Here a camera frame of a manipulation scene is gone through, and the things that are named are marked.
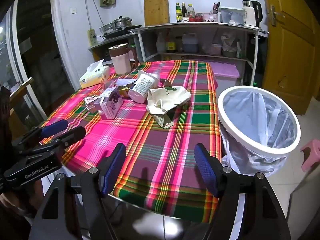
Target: electric kettle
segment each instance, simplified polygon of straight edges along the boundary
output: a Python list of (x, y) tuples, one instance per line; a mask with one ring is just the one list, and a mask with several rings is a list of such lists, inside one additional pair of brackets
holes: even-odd
[(127, 74), (131, 71), (129, 50), (133, 52), (134, 62), (137, 66), (139, 62), (136, 49), (129, 47), (128, 43), (123, 43), (109, 48), (109, 54), (118, 75)]
[(259, 27), (262, 21), (262, 8), (258, 1), (243, 0), (244, 25)]

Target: white trash can rim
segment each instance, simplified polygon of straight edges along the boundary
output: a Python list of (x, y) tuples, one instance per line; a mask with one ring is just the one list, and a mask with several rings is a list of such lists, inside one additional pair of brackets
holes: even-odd
[[(250, 139), (246, 135), (244, 135), (230, 121), (230, 119), (227, 117), (227, 115), (224, 111), (224, 107), (223, 107), (223, 100), (227, 95), (231, 95), (235, 92), (240, 92), (240, 91), (260, 93), (263, 96), (266, 96), (266, 97), (274, 100), (278, 104), (280, 104), (283, 107), (283, 109), (285, 109), (287, 111), (287, 113), (291, 117), (291, 120), (293, 121), (294, 129), (296, 131), (296, 138), (295, 138), (294, 142), (285, 148), (272, 148), (272, 147), (264, 146), (256, 141)], [(299, 125), (299, 121), (297, 119), (297, 116), (294, 114), (292, 109), (281, 98), (279, 98), (278, 96), (270, 93), (269, 91), (261, 89), (261, 88), (252, 87), (252, 86), (235, 86), (235, 87), (231, 87), (231, 88), (224, 90), (220, 94), (219, 99), (218, 99), (218, 117), (219, 117), (220, 122), (224, 126), (224, 128), (227, 130), (227, 132), (235, 140), (237, 140), (239, 143), (241, 143), (247, 149), (249, 149), (253, 152), (256, 152), (258, 154), (262, 154), (266, 157), (281, 158), (282, 156), (287, 156), (289, 152), (293, 151), (297, 147), (297, 145), (300, 141), (300, 137), (301, 137), (300, 125)]]

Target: blue gripper pad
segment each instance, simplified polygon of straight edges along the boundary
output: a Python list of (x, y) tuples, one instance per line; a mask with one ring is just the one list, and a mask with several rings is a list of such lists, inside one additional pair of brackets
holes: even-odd
[(105, 158), (105, 164), (99, 165), (99, 184), (103, 195), (113, 191), (126, 156), (124, 144), (118, 143), (112, 154)]
[(202, 143), (195, 146), (194, 156), (208, 191), (215, 197), (221, 197), (223, 194), (221, 173), (223, 166), (217, 158), (210, 156)]
[(41, 138), (48, 138), (52, 135), (55, 135), (58, 132), (61, 132), (68, 128), (68, 121), (67, 120), (60, 120), (57, 121), (49, 126), (45, 126), (42, 128), (41, 131)]

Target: pink plaid tablecloth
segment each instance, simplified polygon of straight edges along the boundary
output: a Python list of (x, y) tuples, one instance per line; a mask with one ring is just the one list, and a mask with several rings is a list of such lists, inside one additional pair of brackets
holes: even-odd
[[(203, 143), (212, 156), (220, 159), (220, 131), (210, 65), (196, 61), (160, 61), (139, 64), (123, 77), (137, 78), (137, 70), (160, 70), (161, 78), (173, 86), (183, 86), (191, 99), (168, 114), (174, 125), (161, 128), (146, 111), (146, 104), (124, 100), (114, 120), (91, 114), (83, 99), (100, 85), (77, 91), (54, 111), (44, 125), (60, 119), (67, 130), (81, 125), (83, 140), (72, 145), (62, 162), (75, 173), (86, 171), (106, 156), (117, 143), (123, 143), (127, 156), (113, 194), (123, 200), (169, 216), (208, 222), (217, 199), (207, 190), (197, 170), (193, 150)], [(117, 79), (114, 69), (110, 79)], [(43, 140), (48, 143), (52, 138)]]

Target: cup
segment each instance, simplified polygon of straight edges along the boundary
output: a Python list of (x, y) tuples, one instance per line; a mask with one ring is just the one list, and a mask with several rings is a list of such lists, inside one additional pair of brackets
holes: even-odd
[(138, 70), (138, 80), (129, 90), (128, 95), (133, 101), (143, 104), (147, 99), (149, 90), (156, 88), (158, 83), (158, 75), (152, 75), (142, 70)]

